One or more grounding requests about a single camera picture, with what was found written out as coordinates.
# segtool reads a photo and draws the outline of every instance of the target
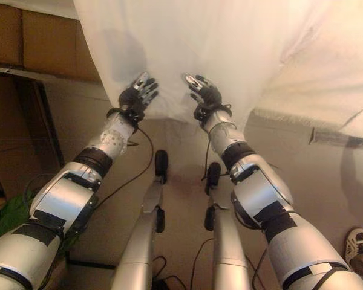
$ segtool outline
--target black robotic glove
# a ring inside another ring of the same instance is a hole
[[[137,127],[137,123],[144,119],[144,110],[157,96],[157,87],[155,79],[150,78],[147,72],[143,72],[120,94],[120,108],[112,108],[108,116],[120,112],[134,127]]]
[[[229,107],[222,105],[222,95],[213,83],[198,74],[195,77],[185,74],[184,78],[188,87],[196,93],[190,93],[190,96],[198,103],[194,118],[200,126],[204,127],[210,115],[217,110],[224,110],[231,116]]]

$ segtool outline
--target green fabric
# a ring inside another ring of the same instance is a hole
[[[0,237],[6,232],[22,225],[29,218],[29,209],[25,207],[22,198],[22,195],[17,195],[14,198],[11,198],[0,211]],[[31,206],[32,200],[33,192],[28,190],[28,206]],[[76,243],[79,236],[79,233],[71,233],[69,236],[66,236],[59,249],[58,255],[64,254],[64,252],[71,248]]]
[[[32,192],[27,191],[29,198]],[[22,195],[11,198],[0,211],[0,237],[8,231],[20,226],[28,219],[28,209],[25,207]]]

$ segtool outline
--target cardboard box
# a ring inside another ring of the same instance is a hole
[[[24,67],[76,77],[75,20],[23,10]]]
[[[0,63],[100,82],[79,21],[1,4]]]
[[[22,65],[22,10],[0,4],[0,63]]]

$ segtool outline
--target black foot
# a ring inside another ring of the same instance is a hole
[[[165,211],[162,208],[157,209],[156,233],[160,234],[165,229]]]
[[[206,216],[204,217],[204,227],[208,231],[214,230],[214,219],[215,219],[215,207],[208,207],[206,210]]]
[[[220,164],[217,162],[211,163],[210,166],[208,167],[206,188],[204,190],[207,195],[209,195],[209,190],[213,186],[218,186],[220,171],[221,171]]]
[[[168,154],[165,150],[158,150],[155,154],[155,174],[161,176],[161,184],[167,182]]]

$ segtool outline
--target black tape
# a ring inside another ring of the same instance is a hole
[[[92,147],[84,148],[84,150],[75,157],[74,162],[87,165],[98,172],[100,176],[105,177],[113,160],[102,150]]]
[[[62,228],[66,223],[65,219],[61,219],[60,217],[41,210],[35,210],[33,216],[39,219],[43,225],[49,228]]]
[[[233,167],[237,161],[250,154],[255,154],[255,151],[245,141],[239,141],[232,143],[223,152],[221,158],[224,162],[224,165],[226,165],[227,170],[230,171],[231,167]]]
[[[21,234],[23,236],[32,237],[44,243],[46,247],[48,247],[57,236],[57,233],[54,231],[38,224],[24,224],[12,232],[12,234]]]
[[[94,212],[94,209],[98,203],[98,197],[92,195],[83,209],[80,211],[78,217],[73,222],[72,226],[67,232],[67,236],[71,234],[83,233],[86,230],[86,225]]]
[[[20,283],[26,290],[32,290],[31,282],[27,278],[25,278],[23,275],[20,275],[19,273],[15,272],[15,271],[12,271],[12,270],[9,270],[6,268],[1,268],[0,275],[4,275],[4,276],[12,278],[13,280]]]
[[[82,178],[78,175],[75,175],[73,173],[67,173],[63,176],[65,179],[70,179],[74,183],[85,187],[86,189],[91,189],[93,192],[97,192],[99,187],[101,186],[101,180],[95,180],[93,183],[87,181],[85,178]]]
[[[332,269],[327,272],[315,285],[315,287],[312,290],[319,289],[319,287],[334,273],[337,271],[347,271],[345,267],[343,267],[341,264],[330,262],[329,265],[332,267]],[[300,269],[296,272],[294,272],[292,275],[290,275],[288,278],[285,279],[283,283],[283,289],[288,290],[289,286],[293,284],[298,279],[301,279],[307,275],[311,275],[312,272],[309,267],[305,267],[303,269]]]
[[[261,227],[266,236],[267,243],[270,243],[280,232],[288,228],[297,227],[289,212],[278,201],[264,207],[254,218],[262,223]]]
[[[303,269],[298,270],[297,272],[294,272],[292,275],[290,275],[288,278],[285,279],[283,283],[283,289],[288,290],[289,286],[293,284],[295,281],[311,274],[312,272],[309,267],[305,267]]]

